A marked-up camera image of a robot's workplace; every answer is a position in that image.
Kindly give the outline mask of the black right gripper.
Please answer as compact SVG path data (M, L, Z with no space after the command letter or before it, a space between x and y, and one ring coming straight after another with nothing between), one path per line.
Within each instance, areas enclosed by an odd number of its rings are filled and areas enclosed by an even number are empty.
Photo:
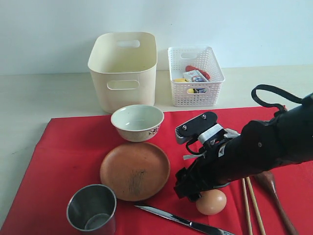
M239 133L228 132L218 143L205 144L204 149L204 155L175 174L174 191L179 198L196 202L202 191L221 188L249 175L249 159Z

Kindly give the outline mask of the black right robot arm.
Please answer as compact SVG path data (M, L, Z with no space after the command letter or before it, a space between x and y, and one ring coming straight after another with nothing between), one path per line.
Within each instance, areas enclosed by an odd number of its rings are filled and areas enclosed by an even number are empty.
M239 134L224 129L217 119L214 112L205 112L175 130L179 144L202 144L193 163L176 173L174 190L179 198L195 202L203 191L313 158L311 95L269 121L250 121Z

